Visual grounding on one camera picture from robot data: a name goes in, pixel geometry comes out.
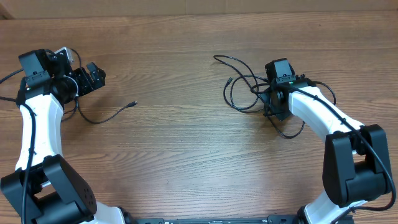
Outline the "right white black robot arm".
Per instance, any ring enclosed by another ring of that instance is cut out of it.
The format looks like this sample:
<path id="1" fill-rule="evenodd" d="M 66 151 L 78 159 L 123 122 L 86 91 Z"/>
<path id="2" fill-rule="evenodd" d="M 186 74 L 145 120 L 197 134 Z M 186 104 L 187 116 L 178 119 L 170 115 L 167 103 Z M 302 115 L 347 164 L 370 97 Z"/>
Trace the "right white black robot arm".
<path id="1" fill-rule="evenodd" d="M 268 88 L 260 96 L 265 114 L 282 121 L 294 115 L 308 124 L 324 142 L 324 191 L 296 215 L 269 216 L 269 223 L 352 223 L 351 213 L 368 210 L 366 202 L 385 194 L 391 201 L 377 207 L 390 209 L 397 190 L 392 178 L 385 131 L 350 118 L 328 101 L 318 82 L 295 74 L 286 58 L 266 64 Z"/>

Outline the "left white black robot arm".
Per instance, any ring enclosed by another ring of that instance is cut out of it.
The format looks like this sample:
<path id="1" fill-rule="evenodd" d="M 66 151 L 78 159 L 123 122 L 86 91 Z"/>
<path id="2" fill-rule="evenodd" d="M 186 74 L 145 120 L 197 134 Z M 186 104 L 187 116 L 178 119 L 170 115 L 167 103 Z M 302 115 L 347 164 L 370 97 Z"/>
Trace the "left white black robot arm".
<path id="1" fill-rule="evenodd" d="M 64 159 L 61 124 L 80 110 L 65 105 L 105 84 L 95 63 L 72 68 L 74 49 L 39 49 L 19 56 L 24 77 L 14 99 L 23 119 L 15 171 L 1 179 L 1 192 L 22 223 L 133 223 L 129 212 L 98 202 L 89 184 Z"/>

